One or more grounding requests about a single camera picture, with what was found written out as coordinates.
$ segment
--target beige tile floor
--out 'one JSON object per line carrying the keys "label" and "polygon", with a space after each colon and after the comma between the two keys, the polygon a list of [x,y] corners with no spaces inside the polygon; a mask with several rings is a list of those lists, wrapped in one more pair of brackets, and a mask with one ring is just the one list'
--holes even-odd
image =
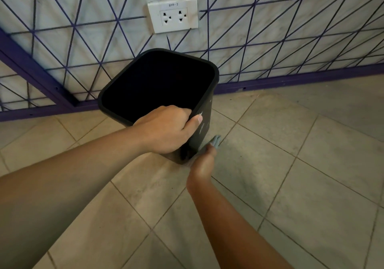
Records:
{"label": "beige tile floor", "polygon": [[[0,123],[0,175],[123,128],[99,111]],[[296,269],[384,264],[384,75],[215,96],[215,186]],[[218,268],[188,169],[126,166],[35,266]]]}

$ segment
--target trash bin rim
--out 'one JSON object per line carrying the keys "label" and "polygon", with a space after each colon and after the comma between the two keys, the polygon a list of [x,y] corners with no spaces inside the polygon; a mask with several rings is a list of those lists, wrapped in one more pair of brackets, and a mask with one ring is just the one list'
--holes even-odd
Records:
{"label": "trash bin rim", "polygon": [[[110,82],[108,82],[107,85],[104,86],[104,88],[100,91],[99,93],[99,96],[98,96],[98,99],[97,99],[97,102],[98,102],[98,106],[99,106],[99,109],[105,113],[106,115],[114,118],[115,120],[119,121],[120,123],[124,124],[124,125],[127,125],[127,126],[132,126],[134,124],[134,122],[130,122],[129,120],[117,115],[116,113],[108,110],[107,108],[105,108],[103,106],[103,103],[102,103],[102,98],[103,98],[103,94],[104,92],[132,65],[134,64],[137,60],[139,60],[143,55],[147,54],[147,53],[150,53],[150,52],[155,52],[155,51],[163,51],[163,52],[167,52],[167,53],[174,53],[174,54],[177,54],[177,55],[181,55],[183,57],[187,57],[187,58],[191,58],[191,59],[194,59],[194,60],[198,60],[198,61],[201,61],[201,62],[204,62],[204,63],[208,63],[214,70],[215,72],[215,75],[214,75],[214,79],[212,80],[212,82],[210,83],[209,87],[208,87],[208,90],[212,89],[212,92],[214,90],[214,87],[218,84],[218,81],[219,81],[219,71],[218,71],[218,67],[208,61],[208,60],[204,60],[202,58],[198,58],[198,57],[194,57],[194,56],[191,56],[191,55],[188,55],[188,54],[185,54],[185,53],[179,53],[179,52],[176,52],[176,51],[172,51],[172,50],[168,50],[166,48],[152,48],[150,50],[146,50],[144,52],[142,52],[141,54],[137,55],[128,65],[126,65],[126,67],[124,67]],[[206,93],[200,100],[199,102],[197,103],[196,107],[194,108],[194,110],[192,110],[189,118],[192,118],[193,116],[196,115],[197,111],[200,109],[200,107],[202,106],[202,104],[204,103],[204,101],[207,99],[207,96],[210,94],[211,92],[209,93]]]}

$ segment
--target outlet faceplate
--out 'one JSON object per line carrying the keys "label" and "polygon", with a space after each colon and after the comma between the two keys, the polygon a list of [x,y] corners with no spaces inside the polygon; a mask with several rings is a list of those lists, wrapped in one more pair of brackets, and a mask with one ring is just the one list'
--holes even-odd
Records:
{"label": "outlet faceplate", "polygon": [[155,34],[199,26],[197,0],[165,0],[148,3]]}

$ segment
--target forearm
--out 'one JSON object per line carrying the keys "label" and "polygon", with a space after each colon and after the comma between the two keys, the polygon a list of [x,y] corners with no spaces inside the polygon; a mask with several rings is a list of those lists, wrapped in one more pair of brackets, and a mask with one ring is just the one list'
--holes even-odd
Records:
{"label": "forearm", "polygon": [[0,267],[32,267],[108,181],[145,152],[131,127],[0,178]]}
{"label": "forearm", "polygon": [[187,188],[222,269],[292,269],[211,182]]}

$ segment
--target black trash bin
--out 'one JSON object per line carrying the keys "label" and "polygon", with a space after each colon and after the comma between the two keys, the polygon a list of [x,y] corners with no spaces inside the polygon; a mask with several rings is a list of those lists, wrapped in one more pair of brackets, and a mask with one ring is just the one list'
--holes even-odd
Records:
{"label": "black trash bin", "polygon": [[103,88],[99,108],[125,126],[162,105],[189,108],[190,118],[202,113],[203,121],[187,143],[164,155],[185,163],[197,153],[209,129],[218,76],[218,68],[207,60],[154,48],[138,55]]}

